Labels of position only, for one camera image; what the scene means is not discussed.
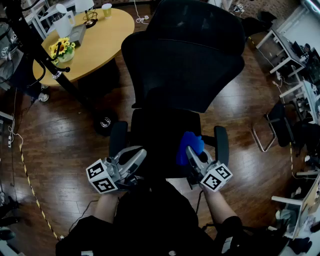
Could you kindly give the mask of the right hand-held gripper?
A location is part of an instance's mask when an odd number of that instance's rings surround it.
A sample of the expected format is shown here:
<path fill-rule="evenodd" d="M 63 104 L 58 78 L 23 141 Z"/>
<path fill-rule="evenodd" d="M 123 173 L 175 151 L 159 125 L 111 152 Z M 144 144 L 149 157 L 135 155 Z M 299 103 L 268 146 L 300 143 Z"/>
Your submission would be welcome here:
<path fill-rule="evenodd" d="M 186 155 L 193 167 L 193 177 L 212 192 L 220 190 L 232 177 L 232 172 L 224 163 L 214 160 L 207 150 L 200 155 L 190 147 L 186 147 Z"/>

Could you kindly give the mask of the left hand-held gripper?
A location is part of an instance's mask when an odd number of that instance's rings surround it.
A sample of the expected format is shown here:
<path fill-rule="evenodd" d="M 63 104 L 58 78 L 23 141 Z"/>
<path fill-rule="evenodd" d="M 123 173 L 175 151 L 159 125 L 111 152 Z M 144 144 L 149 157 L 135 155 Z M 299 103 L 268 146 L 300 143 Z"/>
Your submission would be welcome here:
<path fill-rule="evenodd" d="M 87 178 L 99 194 L 128 191 L 142 179 L 136 171 L 146 156 L 147 151 L 141 146 L 124 148 L 115 156 L 99 159 L 87 167 Z"/>

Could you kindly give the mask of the blue cloth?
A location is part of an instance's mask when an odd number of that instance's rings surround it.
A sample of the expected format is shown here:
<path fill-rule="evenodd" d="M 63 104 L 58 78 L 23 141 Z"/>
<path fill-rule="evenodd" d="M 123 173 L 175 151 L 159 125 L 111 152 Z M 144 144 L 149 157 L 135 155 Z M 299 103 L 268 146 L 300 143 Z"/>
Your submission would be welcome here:
<path fill-rule="evenodd" d="M 200 155 L 205 149 L 201 135 L 196 136 L 193 132 L 186 131 L 180 140 L 176 154 L 176 164 L 179 166 L 186 166 L 189 163 L 186 153 L 187 146 L 190 146 L 197 155 Z"/>

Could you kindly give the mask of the black office chair seat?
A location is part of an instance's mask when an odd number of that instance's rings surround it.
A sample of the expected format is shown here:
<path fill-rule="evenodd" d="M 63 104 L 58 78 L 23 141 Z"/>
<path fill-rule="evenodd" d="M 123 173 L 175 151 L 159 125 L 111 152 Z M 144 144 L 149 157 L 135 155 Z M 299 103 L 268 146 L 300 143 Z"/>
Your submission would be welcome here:
<path fill-rule="evenodd" d="M 201 135 L 200 115 L 172 108 L 135 109 L 131 119 L 130 145 L 142 146 L 147 155 L 136 174 L 145 178 L 186 178 L 191 166 L 179 166 L 176 157 L 185 132 Z"/>

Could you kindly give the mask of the person's right forearm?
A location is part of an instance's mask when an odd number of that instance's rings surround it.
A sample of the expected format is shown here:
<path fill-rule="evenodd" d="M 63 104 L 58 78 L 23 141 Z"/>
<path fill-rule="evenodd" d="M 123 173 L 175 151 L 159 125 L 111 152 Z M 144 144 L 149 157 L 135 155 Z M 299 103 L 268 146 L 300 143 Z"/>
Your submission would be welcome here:
<path fill-rule="evenodd" d="M 203 190 L 214 224 L 222 224 L 226 219 L 237 216 L 219 191 L 213 192 L 203 185 L 200 187 Z"/>

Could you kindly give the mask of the person's left forearm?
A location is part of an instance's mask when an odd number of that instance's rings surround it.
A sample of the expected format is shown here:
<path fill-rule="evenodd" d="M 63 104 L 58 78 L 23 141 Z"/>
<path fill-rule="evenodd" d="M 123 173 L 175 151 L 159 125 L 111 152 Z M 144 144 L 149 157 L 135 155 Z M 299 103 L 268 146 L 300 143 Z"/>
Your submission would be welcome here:
<path fill-rule="evenodd" d="M 119 194 L 110 192 L 103 194 L 97 201 L 93 216 L 97 219 L 112 224 L 117 211 Z"/>

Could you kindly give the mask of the black cloth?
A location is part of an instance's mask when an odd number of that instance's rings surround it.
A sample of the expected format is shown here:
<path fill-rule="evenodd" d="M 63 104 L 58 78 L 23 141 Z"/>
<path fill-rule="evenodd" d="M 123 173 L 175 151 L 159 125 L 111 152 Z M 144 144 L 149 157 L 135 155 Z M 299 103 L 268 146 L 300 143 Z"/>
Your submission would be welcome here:
<path fill-rule="evenodd" d="M 293 250 L 296 255 L 301 253 L 307 253 L 312 247 L 313 242 L 309 237 L 306 238 L 296 238 L 294 240 L 290 240 L 288 246 Z"/>

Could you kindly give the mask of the person's black clothing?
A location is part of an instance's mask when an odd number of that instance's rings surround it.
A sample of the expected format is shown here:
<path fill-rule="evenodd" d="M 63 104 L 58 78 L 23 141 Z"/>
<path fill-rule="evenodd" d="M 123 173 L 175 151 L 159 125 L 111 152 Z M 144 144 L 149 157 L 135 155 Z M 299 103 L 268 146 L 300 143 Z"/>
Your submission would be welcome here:
<path fill-rule="evenodd" d="M 238 216 L 213 223 L 211 238 L 190 202 L 161 180 L 119 194 L 113 223 L 93 215 L 78 221 L 55 247 L 56 256 L 279 256 L 283 234 L 247 230 Z"/>

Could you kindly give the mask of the yellow black striped floor tape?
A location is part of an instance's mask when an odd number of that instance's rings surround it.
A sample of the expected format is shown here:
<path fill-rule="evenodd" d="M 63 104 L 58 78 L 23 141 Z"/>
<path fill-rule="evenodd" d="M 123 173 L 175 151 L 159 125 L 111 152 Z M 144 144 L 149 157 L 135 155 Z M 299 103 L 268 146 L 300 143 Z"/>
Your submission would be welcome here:
<path fill-rule="evenodd" d="M 31 180 L 30 180 L 28 171 L 27 171 L 27 166 L 26 166 L 26 164 L 25 164 L 25 159 L 24 159 L 24 154 L 23 154 L 23 149 L 22 149 L 22 147 L 23 147 L 23 143 L 21 143 L 21 144 L 19 145 L 19 152 L 20 152 L 21 162 L 22 162 L 22 165 L 23 165 L 23 169 L 24 169 L 24 173 L 25 173 L 25 176 L 26 176 L 28 185 L 29 185 L 30 190 L 31 190 L 31 192 L 32 192 L 32 195 L 33 195 L 33 197 L 34 197 L 34 199 L 35 199 L 36 205 L 37 205 L 37 207 L 39 208 L 39 210 L 40 210 L 40 212 L 41 212 L 41 215 L 42 215 L 42 217 L 44 218 L 44 220 L 45 220 L 46 224 L 48 225 L 49 229 L 51 230 L 53 236 L 54 236 L 58 241 L 61 241 L 61 240 L 64 238 L 64 236 L 63 236 L 63 235 L 58 236 L 58 235 L 56 234 L 56 232 L 54 231 L 53 227 L 51 226 L 49 220 L 48 220 L 47 217 L 46 217 L 45 212 L 43 211 L 43 209 L 42 209 L 42 207 L 41 207 L 41 204 L 40 204 L 40 202 L 39 202 L 39 200 L 38 200 L 38 198 L 37 198 L 37 195 L 36 195 L 36 193 L 35 193 L 35 190 L 34 190 L 34 188 L 33 188 L 33 186 L 32 186 L 32 183 L 31 183 Z"/>

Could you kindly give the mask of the black coat stand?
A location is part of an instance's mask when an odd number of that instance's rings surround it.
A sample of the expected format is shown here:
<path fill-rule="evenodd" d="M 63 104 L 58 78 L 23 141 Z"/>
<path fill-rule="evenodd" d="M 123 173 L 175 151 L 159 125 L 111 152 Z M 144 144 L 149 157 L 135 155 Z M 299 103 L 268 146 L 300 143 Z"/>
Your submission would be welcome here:
<path fill-rule="evenodd" d="M 29 38 L 31 37 L 32 31 L 29 25 L 25 21 L 23 12 L 27 8 L 23 9 L 21 7 L 21 0 L 3 0 L 3 9 L 6 14 L 6 18 L 0 18 L 0 22 L 6 23 L 15 32 L 18 39 L 22 43 L 24 50 L 31 54 L 34 60 L 42 67 L 43 73 L 38 79 L 42 80 L 49 71 L 53 79 L 58 82 L 69 94 L 74 96 L 87 110 L 93 115 L 93 126 L 95 131 L 105 137 L 111 136 L 112 132 L 115 131 L 116 123 L 118 122 L 118 117 L 116 113 L 112 110 L 98 111 L 94 105 L 83 95 L 68 78 L 65 73 L 70 71 L 69 67 L 59 68 L 53 64 L 55 58 L 49 56 L 46 50 L 41 46 L 41 43 L 36 40 L 31 42 Z"/>

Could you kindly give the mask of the white table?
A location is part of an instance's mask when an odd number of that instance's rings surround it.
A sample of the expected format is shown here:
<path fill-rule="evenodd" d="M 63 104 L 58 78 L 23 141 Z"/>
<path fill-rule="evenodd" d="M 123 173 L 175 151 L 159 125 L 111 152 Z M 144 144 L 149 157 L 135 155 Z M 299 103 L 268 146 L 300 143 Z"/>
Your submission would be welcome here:
<path fill-rule="evenodd" d="M 312 241 L 312 246 L 307 253 L 295 254 L 287 244 L 279 256 L 320 256 L 320 230 L 296 239 L 304 239 L 307 237 Z"/>

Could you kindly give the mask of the white desk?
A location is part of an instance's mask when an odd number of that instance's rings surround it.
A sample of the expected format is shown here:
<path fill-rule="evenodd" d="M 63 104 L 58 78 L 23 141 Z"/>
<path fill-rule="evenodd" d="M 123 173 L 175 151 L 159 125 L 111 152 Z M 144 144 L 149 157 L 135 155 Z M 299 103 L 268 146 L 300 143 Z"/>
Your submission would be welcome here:
<path fill-rule="evenodd" d="M 276 30 L 271 28 L 267 35 L 255 46 L 257 50 L 260 49 L 260 47 L 270 38 L 271 36 L 274 36 L 275 40 L 280 43 L 282 50 L 286 53 L 287 58 L 280 62 L 278 65 L 274 66 L 273 69 L 269 71 L 270 74 L 273 74 L 277 72 L 280 68 L 282 68 L 284 65 L 289 63 L 290 61 L 294 61 L 296 64 L 298 64 L 300 67 L 296 70 L 294 70 L 289 77 L 297 74 L 298 72 L 302 71 L 306 68 L 306 64 L 300 61 L 300 58 L 298 55 L 292 50 L 291 43 L 287 38 L 285 38 L 283 35 L 278 33 Z"/>
<path fill-rule="evenodd" d="M 300 91 L 300 93 L 298 93 L 294 99 L 297 99 L 299 96 L 303 96 L 305 99 L 307 99 L 307 103 L 310 108 L 310 114 L 312 116 L 312 121 L 309 123 L 320 126 L 320 94 L 317 94 L 316 90 L 317 87 L 315 85 L 303 80 L 293 88 L 281 93 L 279 98 L 281 99 L 295 91 Z"/>

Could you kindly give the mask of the round wooden table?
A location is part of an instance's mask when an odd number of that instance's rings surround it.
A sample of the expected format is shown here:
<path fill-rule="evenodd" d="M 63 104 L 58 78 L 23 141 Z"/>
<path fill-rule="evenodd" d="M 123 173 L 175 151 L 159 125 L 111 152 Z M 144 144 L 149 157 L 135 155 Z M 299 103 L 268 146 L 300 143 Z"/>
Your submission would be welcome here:
<path fill-rule="evenodd" d="M 135 29 L 133 17 L 124 10 L 112 8 L 110 18 L 105 18 L 100 8 L 96 12 L 97 22 L 85 30 L 73 58 L 57 65 L 69 67 L 65 76 L 82 94 L 93 99 L 125 85 L 128 71 L 121 46 Z"/>

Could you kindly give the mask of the sunflower bouquet in white pot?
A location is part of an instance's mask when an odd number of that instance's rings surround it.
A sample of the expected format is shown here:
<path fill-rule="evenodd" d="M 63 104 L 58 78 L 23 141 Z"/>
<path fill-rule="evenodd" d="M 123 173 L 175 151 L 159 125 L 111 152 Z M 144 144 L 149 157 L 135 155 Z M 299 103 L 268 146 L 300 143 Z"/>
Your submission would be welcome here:
<path fill-rule="evenodd" d="M 66 63 L 70 61 L 75 54 L 76 44 L 74 42 L 70 42 L 69 37 L 59 38 L 58 41 L 49 46 L 50 56 L 52 59 L 56 57 L 55 60 L 52 61 L 54 65 L 58 63 Z"/>

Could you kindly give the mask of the grey box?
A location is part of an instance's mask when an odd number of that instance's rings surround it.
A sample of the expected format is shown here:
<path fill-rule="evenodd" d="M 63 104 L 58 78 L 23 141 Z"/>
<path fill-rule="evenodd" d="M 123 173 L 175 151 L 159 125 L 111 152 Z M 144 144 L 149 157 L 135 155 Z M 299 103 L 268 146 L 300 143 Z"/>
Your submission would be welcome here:
<path fill-rule="evenodd" d="M 87 28 L 85 24 L 77 25 L 72 28 L 70 34 L 68 35 L 69 41 L 74 43 L 76 48 L 81 46 L 86 29 Z"/>

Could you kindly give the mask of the white jug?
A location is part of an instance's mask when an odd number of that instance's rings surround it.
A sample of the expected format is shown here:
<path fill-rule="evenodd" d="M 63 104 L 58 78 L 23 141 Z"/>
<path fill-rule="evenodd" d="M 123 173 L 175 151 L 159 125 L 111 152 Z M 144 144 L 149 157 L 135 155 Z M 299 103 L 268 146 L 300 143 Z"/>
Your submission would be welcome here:
<path fill-rule="evenodd" d="M 53 18 L 53 25 L 60 38 L 65 38 L 70 35 L 75 26 L 75 16 L 73 12 L 67 11 L 67 8 L 58 3 L 56 5 L 58 15 Z"/>

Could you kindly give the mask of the grey equipment on stand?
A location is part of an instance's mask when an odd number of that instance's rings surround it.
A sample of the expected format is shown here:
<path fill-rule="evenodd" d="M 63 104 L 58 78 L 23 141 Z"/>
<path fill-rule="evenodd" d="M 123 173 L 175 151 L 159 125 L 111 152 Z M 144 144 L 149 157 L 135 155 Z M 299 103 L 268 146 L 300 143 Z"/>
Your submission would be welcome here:
<path fill-rule="evenodd" d="M 24 55 L 19 46 L 18 37 L 11 27 L 0 22 L 0 84 L 9 81 L 19 66 Z"/>

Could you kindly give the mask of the yellow paper cup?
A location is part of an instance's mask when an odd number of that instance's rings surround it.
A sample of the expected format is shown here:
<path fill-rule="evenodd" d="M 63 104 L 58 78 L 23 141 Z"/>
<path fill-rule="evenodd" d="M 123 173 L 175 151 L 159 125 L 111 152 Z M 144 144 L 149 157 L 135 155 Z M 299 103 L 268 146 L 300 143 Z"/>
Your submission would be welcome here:
<path fill-rule="evenodd" d="M 112 16 L 112 4 L 111 3 L 105 3 L 101 6 L 101 9 L 103 11 L 103 15 L 105 19 L 108 19 Z"/>

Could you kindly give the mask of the table lamp with white shade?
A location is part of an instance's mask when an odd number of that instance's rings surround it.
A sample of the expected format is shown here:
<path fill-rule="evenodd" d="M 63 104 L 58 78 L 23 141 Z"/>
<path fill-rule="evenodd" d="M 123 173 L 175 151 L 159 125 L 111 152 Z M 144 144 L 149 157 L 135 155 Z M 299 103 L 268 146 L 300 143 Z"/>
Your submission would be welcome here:
<path fill-rule="evenodd" d="M 94 1 L 93 0 L 74 0 L 75 4 L 75 12 L 77 14 L 85 13 L 85 22 L 84 25 L 87 29 L 93 27 L 97 23 L 97 19 L 94 18 L 94 16 L 89 16 L 88 11 L 94 7 Z"/>

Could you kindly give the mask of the white chair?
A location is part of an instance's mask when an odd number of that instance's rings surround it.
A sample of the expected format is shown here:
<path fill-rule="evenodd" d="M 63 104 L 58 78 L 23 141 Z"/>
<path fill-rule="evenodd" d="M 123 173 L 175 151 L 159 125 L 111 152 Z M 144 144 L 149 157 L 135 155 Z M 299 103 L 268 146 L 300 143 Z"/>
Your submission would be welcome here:
<path fill-rule="evenodd" d="M 58 12 L 56 5 L 49 5 L 49 0 L 27 0 L 27 7 L 37 2 L 25 18 L 29 25 L 33 25 L 39 36 L 44 40 L 55 30 L 53 16 Z"/>

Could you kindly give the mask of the white shelf frame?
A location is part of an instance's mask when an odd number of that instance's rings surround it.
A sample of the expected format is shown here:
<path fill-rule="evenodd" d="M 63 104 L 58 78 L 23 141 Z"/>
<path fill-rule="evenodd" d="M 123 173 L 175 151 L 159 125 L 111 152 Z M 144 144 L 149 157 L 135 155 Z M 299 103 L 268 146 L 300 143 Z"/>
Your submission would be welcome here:
<path fill-rule="evenodd" d="M 296 214 L 290 216 L 291 219 L 295 220 L 294 225 L 289 224 L 284 234 L 287 238 L 294 240 L 300 231 L 300 226 L 301 226 L 300 219 L 301 219 L 302 212 L 305 208 L 305 200 L 285 198 L 285 197 L 279 197 L 279 196 L 272 196 L 271 200 L 280 202 L 280 203 L 285 203 L 286 209 L 289 206 L 292 206 L 292 207 L 294 206 L 294 208 L 296 209 Z"/>

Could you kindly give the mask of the black chair with chrome frame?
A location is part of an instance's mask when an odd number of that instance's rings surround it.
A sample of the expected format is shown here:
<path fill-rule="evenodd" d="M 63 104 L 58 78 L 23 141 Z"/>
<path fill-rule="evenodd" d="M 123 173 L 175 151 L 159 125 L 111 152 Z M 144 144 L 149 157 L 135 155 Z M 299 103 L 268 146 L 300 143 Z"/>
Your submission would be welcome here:
<path fill-rule="evenodd" d="M 296 106 L 293 101 L 290 101 L 288 103 L 281 103 L 280 101 L 278 101 L 269 113 L 263 115 L 263 118 L 266 120 L 268 127 L 270 128 L 272 133 L 272 139 L 266 147 L 263 147 L 263 145 L 261 144 L 256 129 L 254 125 L 252 125 L 251 131 L 261 152 L 267 152 L 276 139 L 279 146 L 282 148 L 286 147 L 290 143 L 295 142 L 293 125 L 290 123 L 286 114 L 286 107 L 289 105 L 293 106 L 296 110 Z"/>

